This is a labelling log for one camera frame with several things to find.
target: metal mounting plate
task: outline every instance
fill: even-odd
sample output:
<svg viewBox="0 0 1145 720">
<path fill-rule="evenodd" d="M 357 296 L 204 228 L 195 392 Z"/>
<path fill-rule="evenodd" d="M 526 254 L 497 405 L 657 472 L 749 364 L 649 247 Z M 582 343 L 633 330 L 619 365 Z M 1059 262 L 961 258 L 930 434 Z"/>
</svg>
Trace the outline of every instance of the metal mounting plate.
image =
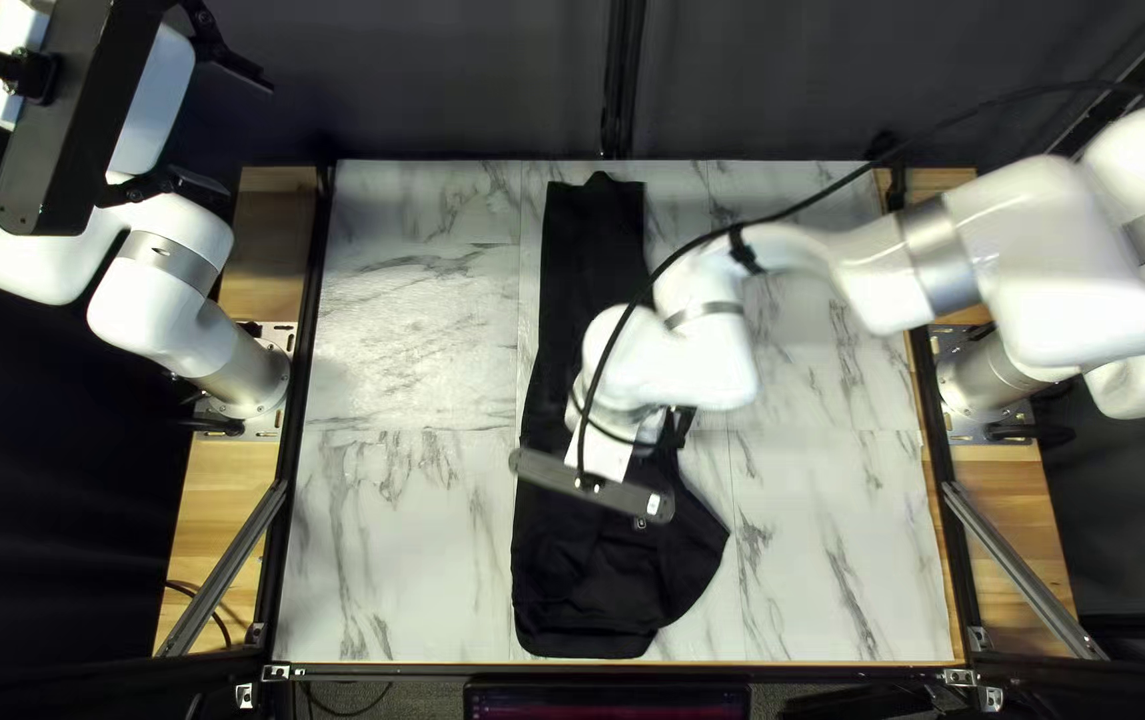
<svg viewBox="0 0 1145 720">
<path fill-rule="evenodd" d="M 973 325 L 929 325 L 929 342 L 932 345 L 933 355 L 948 355 L 950 353 L 963 353 L 964 346 L 970 342 L 965 331 Z M 1000 426 L 1032 426 L 1034 424 L 1034 410 L 1030 401 L 1022 399 L 1004 409 L 1005 417 L 997 424 Z M 953 413 L 945 403 L 941 405 L 941 414 L 947 420 L 947 436 L 949 444 L 1030 444 L 1030 438 L 1005 438 L 986 440 L 985 429 L 989 422 L 978 422 L 972 418 Z"/>
<path fill-rule="evenodd" d="M 977 674 L 966 667 L 947 667 L 941 671 L 941 679 L 956 688 L 977 687 Z"/>
<path fill-rule="evenodd" d="M 285 351 L 289 357 L 293 357 L 293 351 L 298 348 L 298 323 L 274 323 L 268 321 L 253 321 L 261 326 L 261 345 L 274 345 L 279 350 Z M 279 442 L 279 434 L 283 433 L 283 414 L 285 413 L 285 399 L 256 418 L 244 420 L 244 434 L 230 436 L 229 434 L 215 434 L 215 432 L 197 432 L 196 440 L 205 442 Z M 196 402 L 196 418 L 211 418 L 224 420 L 216 411 L 218 401 L 204 396 Z"/>
</svg>

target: black mounting bracket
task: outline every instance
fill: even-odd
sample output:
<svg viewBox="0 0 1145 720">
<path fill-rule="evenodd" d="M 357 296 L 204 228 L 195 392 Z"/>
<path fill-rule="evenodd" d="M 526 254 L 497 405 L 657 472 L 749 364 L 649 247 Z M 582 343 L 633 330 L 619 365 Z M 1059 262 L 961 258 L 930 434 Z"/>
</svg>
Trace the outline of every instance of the black mounting bracket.
<svg viewBox="0 0 1145 720">
<path fill-rule="evenodd" d="M 227 73 L 244 80 L 244 82 L 262 92 L 275 92 L 275 86 L 266 79 L 266 71 L 247 57 L 230 52 L 221 31 L 216 30 L 216 19 L 203 0 L 180 0 L 179 6 L 185 10 L 190 25 L 196 29 L 196 35 L 190 42 L 196 48 L 196 60 L 200 63 L 212 63 Z"/>
</svg>

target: white marble tile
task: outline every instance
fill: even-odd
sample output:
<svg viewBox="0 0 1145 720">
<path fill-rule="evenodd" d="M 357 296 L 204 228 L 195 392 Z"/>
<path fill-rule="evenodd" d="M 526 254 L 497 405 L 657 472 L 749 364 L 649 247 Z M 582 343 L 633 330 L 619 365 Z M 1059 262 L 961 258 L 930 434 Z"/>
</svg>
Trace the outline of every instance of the white marble tile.
<svg viewBox="0 0 1145 720">
<path fill-rule="evenodd" d="M 276 656 L 506 663 L 510 430 L 307 430 Z"/>
<path fill-rule="evenodd" d="M 733 434 L 741 607 L 752 662 L 949 660 L 916 434 Z"/>
<path fill-rule="evenodd" d="M 345 160 L 330 235 L 365 244 L 515 244 L 519 169 L 514 160 Z"/>
<path fill-rule="evenodd" d="M 506 200 L 513 185 L 484 189 L 503 184 L 498 174 L 518 176 L 518 164 L 416 166 L 340 168 L 311 428 L 514 427 L 519 213 Z M 444 188 L 432 182 L 435 168 Z M 428 195 L 436 203 L 423 201 Z M 428 226 L 441 229 L 423 232 Z"/>
<path fill-rule="evenodd" d="M 537 351 L 548 181 L 605 169 L 647 183 L 655 267 L 850 168 L 342 164 L 276 655 L 542 662 L 511 620 L 507 454 Z M 863 180 L 802 219 L 842 229 L 877 213 Z M 700 414 L 680 453 L 732 536 L 705 594 L 643 660 L 946 660 L 901 339 L 869 335 L 810 278 L 753 279 L 747 309 L 765 391 Z"/>
<path fill-rule="evenodd" d="M 660 630 L 641 660 L 741 662 L 745 659 L 745 634 L 741 631 L 741 586 L 737 581 L 737 544 L 733 478 L 729 475 L 728 434 L 693 430 L 679 451 L 680 472 L 693 494 L 728 528 L 720 569 L 705 592 L 676 623 Z"/>
</svg>

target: black pants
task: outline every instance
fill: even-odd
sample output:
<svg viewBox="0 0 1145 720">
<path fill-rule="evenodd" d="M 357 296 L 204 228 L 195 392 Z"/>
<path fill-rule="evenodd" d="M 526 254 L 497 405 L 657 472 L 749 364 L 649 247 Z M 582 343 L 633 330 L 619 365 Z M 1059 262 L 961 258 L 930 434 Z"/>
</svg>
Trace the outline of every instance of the black pants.
<svg viewBox="0 0 1145 720">
<path fill-rule="evenodd" d="M 542 227 L 540 326 L 520 443 L 563 458 L 563 409 L 598 312 L 648 279 L 645 187 L 599 172 L 585 185 L 550 183 Z M 520 482 L 511 541 L 515 630 L 545 657 L 645 654 L 657 630 L 687 612 L 720 564 L 727 529 L 680 478 L 676 450 L 634 458 L 626 481 L 676 497 L 669 524 Z"/>
</svg>

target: cable clip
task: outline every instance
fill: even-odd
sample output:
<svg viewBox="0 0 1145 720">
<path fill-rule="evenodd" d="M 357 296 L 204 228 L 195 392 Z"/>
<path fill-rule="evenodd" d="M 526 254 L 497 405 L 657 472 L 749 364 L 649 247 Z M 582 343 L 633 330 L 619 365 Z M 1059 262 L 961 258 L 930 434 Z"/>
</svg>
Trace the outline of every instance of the cable clip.
<svg viewBox="0 0 1145 720">
<path fill-rule="evenodd" d="M 733 250 L 728 253 L 736 260 L 742 268 L 745 268 L 748 272 L 752 276 L 761 276 L 765 270 L 759 267 L 756 262 L 755 250 L 745 244 L 745 239 L 741 238 L 741 228 L 745 227 L 741 223 L 732 226 L 728 228 L 728 245 L 733 246 Z"/>
</svg>

